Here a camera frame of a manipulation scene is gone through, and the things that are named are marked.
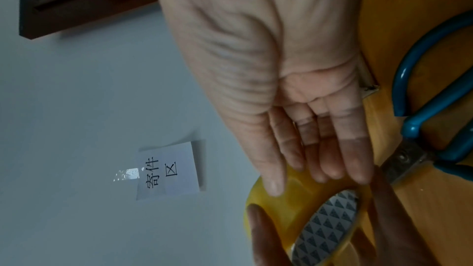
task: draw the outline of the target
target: gray wall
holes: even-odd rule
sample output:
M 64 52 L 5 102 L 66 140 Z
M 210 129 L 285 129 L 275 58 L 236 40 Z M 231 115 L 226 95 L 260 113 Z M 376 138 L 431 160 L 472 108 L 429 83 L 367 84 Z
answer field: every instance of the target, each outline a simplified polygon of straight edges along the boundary
M 250 265 L 257 178 L 151 6 L 34 41 L 0 0 L 0 265 Z M 143 147 L 201 140 L 192 196 L 137 202 Z

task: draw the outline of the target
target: sticky note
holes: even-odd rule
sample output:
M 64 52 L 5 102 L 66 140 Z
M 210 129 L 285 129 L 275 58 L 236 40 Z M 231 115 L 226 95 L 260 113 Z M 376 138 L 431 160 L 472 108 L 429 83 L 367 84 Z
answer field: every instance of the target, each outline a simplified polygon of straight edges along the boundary
M 190 142 L 139 152 L 136 200 L 199 192 Z

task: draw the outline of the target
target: blue scissors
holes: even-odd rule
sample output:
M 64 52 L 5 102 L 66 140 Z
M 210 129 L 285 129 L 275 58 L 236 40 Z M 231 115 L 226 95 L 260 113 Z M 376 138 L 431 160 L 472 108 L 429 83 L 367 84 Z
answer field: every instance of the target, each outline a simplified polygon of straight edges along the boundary
M 419 59 L 447 35 L 473 25 L 473 10 L 455 16 L 438 25 L 418 40 L 401 61 L 394 77 L 392 100 L 395 116 L 407 116 L 401 134 L 403 140 L 381 166 L 386 178 L 394 183 L 426 162 L 452 175 L 473 181 L 473 167 L 457 164 L 473 150 L 473 119 L 466 124 L 444 150 L 433 151 L 419 138 L 422 124 L 473 89 L 473 67 L 433 97 L 427 104 L 408 116 L 407 84 Z

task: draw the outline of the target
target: dark brown wooden frame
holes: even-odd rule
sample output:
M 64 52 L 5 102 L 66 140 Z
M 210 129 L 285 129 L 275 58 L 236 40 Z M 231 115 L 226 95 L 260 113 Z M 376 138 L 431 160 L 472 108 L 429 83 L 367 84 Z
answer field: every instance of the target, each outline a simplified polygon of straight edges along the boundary
M 34 39 L 157 0 L 20 0 L 21 36 Z

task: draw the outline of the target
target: wooden table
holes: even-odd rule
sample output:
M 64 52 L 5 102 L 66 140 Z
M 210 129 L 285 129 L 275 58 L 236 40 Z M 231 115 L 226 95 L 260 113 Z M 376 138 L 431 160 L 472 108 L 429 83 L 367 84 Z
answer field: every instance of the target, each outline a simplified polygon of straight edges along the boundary
M 394 117 L 391 103 L 392 80 L 399 62 L 427 31 L 470 9 L 473 0 L 364 0 L 360 18 L 362 50 L 381 86 L 380 92 L 365 100 L 377 164 L 383 163 L 401 140 L 402 120 Z M 409 83 L 411 107 L 415 110 L 425 104 L 472 66 L 472 49 L 470 27 L 426 53 Z M 441 149 L 472 117 L 470 93 L 426 122 L 423 137 Z M 465 163 L 473 166 L 473 155 Z M 427 166 L 398 185 L 396 192 L 442 265 L 472 264 L 473 183 Z M 370 230 L 367 221 L 364 227 Z

